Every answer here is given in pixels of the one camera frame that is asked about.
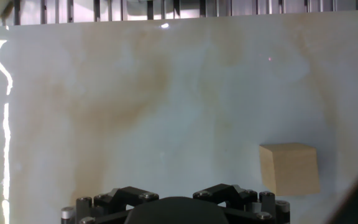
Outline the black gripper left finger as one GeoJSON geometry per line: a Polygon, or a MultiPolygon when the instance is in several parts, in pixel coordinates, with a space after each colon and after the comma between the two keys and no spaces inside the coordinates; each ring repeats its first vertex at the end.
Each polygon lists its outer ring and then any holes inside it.
{"type": "Polygon", "coordinates": [[[112,189],[109,193],[76,199],[72,206],[61,209],[61,224],[124,223],[136,207],[159,199],[159,195],[135,187],[112,189]]]}

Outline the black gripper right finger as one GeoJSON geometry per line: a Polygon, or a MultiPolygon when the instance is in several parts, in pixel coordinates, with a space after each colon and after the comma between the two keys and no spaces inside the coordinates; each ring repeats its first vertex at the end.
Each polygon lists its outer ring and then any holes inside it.
{"type": "Polygon", "coordinates": [[[270,191],[218,184],[195,192],[193,198],[215,204],[228,223],[290,224],[290,203],[270,191]]]}

